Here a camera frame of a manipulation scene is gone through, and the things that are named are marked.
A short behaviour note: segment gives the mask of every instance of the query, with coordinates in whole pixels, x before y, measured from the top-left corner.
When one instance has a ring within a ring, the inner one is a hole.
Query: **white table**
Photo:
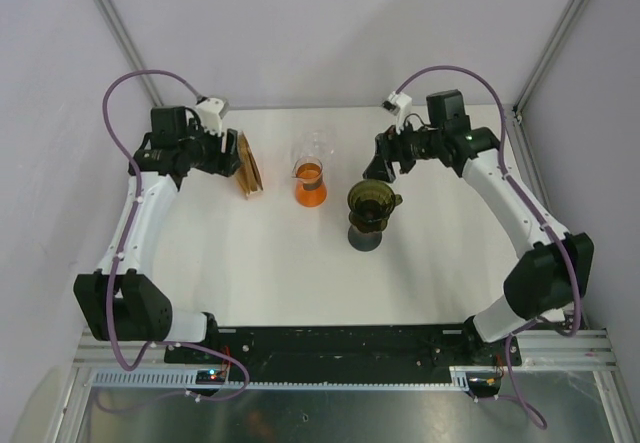
[[[499,135],[495,107],[467,111],[472,126]],[[223,326],[451,323],[483,310],[502,294],[515,253],[483,200],[438,161],[398,175],[404,203],[379,248],[360,253],[347,241],[347,193],[392,122],[380,108],[230,112],[225,125],[247,134],[265,191],[245,200],[234,179],[193,170],[162,230],[153,281],[176,307]],[[293,196],[292,143],[329,126],[328,197],[304,208]]]

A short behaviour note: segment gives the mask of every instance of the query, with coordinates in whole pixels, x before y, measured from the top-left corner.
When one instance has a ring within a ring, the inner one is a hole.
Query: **white connector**
[[[406,93],[392,92],[382,107],[396,117],[396,132],[404,129],[404,120],[411,114],[413,100]]]
[[[229,111],[227,100],[211,96],[198,103],[194,110],[202,120],[202,127],[205,131],[214,135],[222,134],[222,118]]]

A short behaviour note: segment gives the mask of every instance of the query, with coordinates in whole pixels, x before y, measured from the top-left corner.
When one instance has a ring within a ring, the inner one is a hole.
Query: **metal frame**
[[[94,0],[105,19],[113,37],[120,47],[129,66],[143,69],[145,65],[131,40],[122,19],[112,0]],[[545,206],[549,207],[549,199],[531,145],[523,125],[522,110],[531,99],[541,83],[547,69],[567,39],[578,17],[588,0],[569,0],[558,23],[556,24],[540,58],[518,97],[513,113],[508,119],[508,133],[512,143],[518,167],[525,183],[534,195]],[[162,104],[160,94],[148,77],[142,79],[143,88],[152,104]],[[552,331],[528,331],[518,336],[523,357],[522,367],[518,372],[544,371],[578,371],[592,372],[598,386],[600,397],[607,415],[611,432],[616,442],[640,441],[638,422],[635,418],[626,388],[618,371],[615,355],[606,331],[581,331],[575,339],[567,340]],[[125,358],[133,358],[139,349],[137,343],[121,343]],[[83,334],[78,352],[73,363],[69,382],[59,406],[60,418],[52,426],[48,441],[59,443],[75,442],[81,430],[82,418],[92,387],[153,387],[183,388],[191,381],[192,375],[200,367],[167,365],[163,360],[164,350],[150,348],[135,374],[127,374],[119,369],[113,359],[108,343],[98,342],[89,332]],[[453,390],[464,391],[468,388],[466,367],[451,367],[454,383],[447,388],[430,385],[415,387],[391,388],[396,390]],[[473,371],[494,371],[493,368],[473,367]],[[325,389],[315,385],[253,385],[259,389]],[[368,387],[345,386],[337,389],[368,389]]]

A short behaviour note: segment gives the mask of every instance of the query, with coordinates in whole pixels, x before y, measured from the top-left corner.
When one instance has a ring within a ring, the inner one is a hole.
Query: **white wall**
[[[596,246],[586,309],[640,412],[640,0],[591,0],[525,111],[554,211]]]
[[[64,375],[75,352],[82,318],[71,286],[95,268],[124,201],[126,163],[100,103],[127,67],[92,0],[0,0],[0,28],[5,442],[42,377],[57,365]],[[127,86],[113,99],[114,122],[132,144],[149,105],[138,84]]]
[[[149,66],[236,107],[314,107],[378,105],[443,63],[478,71],[513,102],[568,0],[114,1]],[[418,101],[460,87],[468,103],[491,103],[467,77],[429,81],[414,85]]]

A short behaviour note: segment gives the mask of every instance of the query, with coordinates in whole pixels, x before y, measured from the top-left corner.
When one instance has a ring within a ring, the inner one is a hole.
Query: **robotic arm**
[[[519,258],[504,282],[504,295],[467,321],[478,344],[505,338],[527,321],[570,303],[573,300],[571,284],[557,246],[501,173],[498,139],[488,128],[471,129],[462,94],[453,90],[428,96],[431,125],[417,130],[406,122],[410,98],[403,93],[392,96],[383,107],[397,115],[398,125],[376,136],[375,156],[363,177],[392,183],[395,180],[393,162],[400,164],[400,173],[404,174],[411,171],[416,160],[440,160],[446,167],[453,168],[489,205]],[[583,297],[593,259],[591,239],[584,233],[572,235],[525,185],[520,186],[545,216],[547,224],[564,237],[562,244],[573,263],[580,297]]]
[[[76,299],[97,340],[109,340],[106,292],[115,257],[119,259],[115,292],[120,296],[114,300],[118,340],[200,342],[215,326],[212,315],[173,308],[153,284],[151,271],[161,225],[189,170],[228,177],[241,166],[237,132],[222,132],[226,110],[226,101],[217,98],[202,99],[195,108],[151,110],[151,132],[133,156],[140,167],[142,192],[136,197],[136,177],[129,168],[127,199],[111,244],[97,270],[78,275],[74,284]],[[138,209],[129,222],[134,202]],[[116,253],[127,226],[126,245]]]

